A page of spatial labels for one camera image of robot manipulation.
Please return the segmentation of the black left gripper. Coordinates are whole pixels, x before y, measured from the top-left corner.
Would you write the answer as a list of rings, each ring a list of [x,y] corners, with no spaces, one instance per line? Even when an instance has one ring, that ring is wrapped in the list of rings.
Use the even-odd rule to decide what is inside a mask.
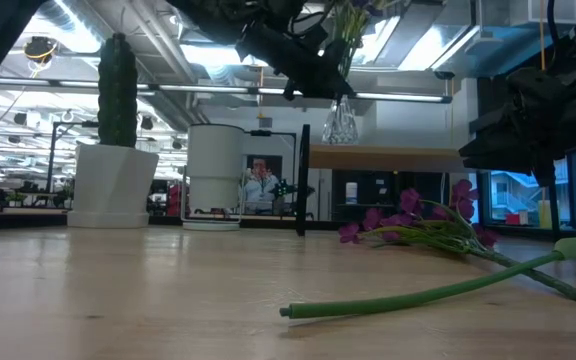
[[[355,91],[342,74],[341,65],[347,43],[334,39],[319,55],[308,43],[277,32],[265,24],[247,25],[235,45],[241,58],[249,55],[261,59],[276,73],[284,74],[288,82],[283,98],[294,100],[300,92],[304,98],[339,100],[354,97]]]

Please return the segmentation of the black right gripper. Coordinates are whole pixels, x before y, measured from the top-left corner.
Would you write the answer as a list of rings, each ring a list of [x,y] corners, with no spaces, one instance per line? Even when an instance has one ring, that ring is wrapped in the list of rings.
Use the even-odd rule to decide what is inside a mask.
[[[557,154],[576,151],[576,86],[534,68],[507,77],[511,103],[470,122],[474,140],[459,149],[465,167],[533,175],[555,183]],[[512,125],[513,131],[484,132]]]

